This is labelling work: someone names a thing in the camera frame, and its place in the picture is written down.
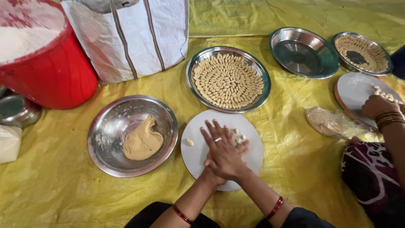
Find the woman's hand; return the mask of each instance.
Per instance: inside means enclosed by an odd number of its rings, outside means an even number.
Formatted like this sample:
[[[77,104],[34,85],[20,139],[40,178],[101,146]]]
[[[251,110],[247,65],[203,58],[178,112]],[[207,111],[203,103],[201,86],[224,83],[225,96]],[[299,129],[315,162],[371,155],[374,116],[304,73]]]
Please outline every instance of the woman's hand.
[[[390,102],[378,95],[371,95],[366,103],[361,107],[361,112],[366,117],[375,120],[375,118],[385,112],[400,112],[397,103]]]
[[[234,147],[233,133],[227,127],[221,128],[216,120],[213,120],[215,127],[212,127],[209,121],[205,121],[205,123],[212,138],[202,127],[201,133],[209,146],[209,155],[204,162],[204,166],[210,167],[217,176],[236,181],[249,169],[241,159],[241,156],[247,153],[246,146],[249,144],[249,141],[246,140],[243,144],[238,145],[238,147]]]

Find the dough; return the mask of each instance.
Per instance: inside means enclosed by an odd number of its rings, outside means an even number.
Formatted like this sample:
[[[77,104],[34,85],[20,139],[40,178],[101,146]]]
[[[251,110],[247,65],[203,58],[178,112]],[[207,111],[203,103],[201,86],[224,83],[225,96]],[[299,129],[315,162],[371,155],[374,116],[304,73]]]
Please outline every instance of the dough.
[[[194,142],[192,140],[187,139],[187,145],[194,146]]]
[[[135,130],[127,135],[124,154],[132,160],[145,160],[154,155],[163,145],[163,136],[152,130],[155,119],[148,117]]]

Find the yellow plastic sheet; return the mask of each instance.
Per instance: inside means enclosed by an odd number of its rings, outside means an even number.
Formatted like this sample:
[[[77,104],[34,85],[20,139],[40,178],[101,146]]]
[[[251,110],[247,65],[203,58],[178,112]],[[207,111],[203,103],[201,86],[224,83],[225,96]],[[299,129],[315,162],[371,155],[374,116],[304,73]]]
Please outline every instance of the yellow plastic sheet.
[[[190,38],[188,58],[206,47],[233,46],[258,58],[270,74],[272,88],[266,103],[243,114],[263,141],[260,178],[293,205],[314,211],[338,228],[373,225],[341,179],[344,142],[317,133],[306,121],[304,110],[316,105],[340,109],[333,85],[346,71],[341,67],[325,80],[290,74],[270,54],[268,35],[282,26],[300,26],[326,39],[337,32],[358,32],[393,53],[405,44],[405,19],[399,17],[405,6],[391,2],[375,12],[380,3],[369,2],[374,8],[342,1],[190,1],[190,35],[207,37]],[[256,36],[208,37],[235,34]],[[154,171],[122,179],[92,163],[86,136],[105,105],[143,94],[171,107],[181,137],[187,123],[208,109],[187,86],[187,62],[138,80],[100,86],[87,103],[75,109],[45,109],[41,119],[23,131],[18,160],[0,165],[0,228],[119,228],[152,202],[175,202],[194,182],[179,142]],[[404,97],[404,81],[392,75],[381,79]],[[382,136],[369,133],[362,139],[381,141]],[[242,190],[216,192],[203,213],[223,228],[250,228],[263,218]]]

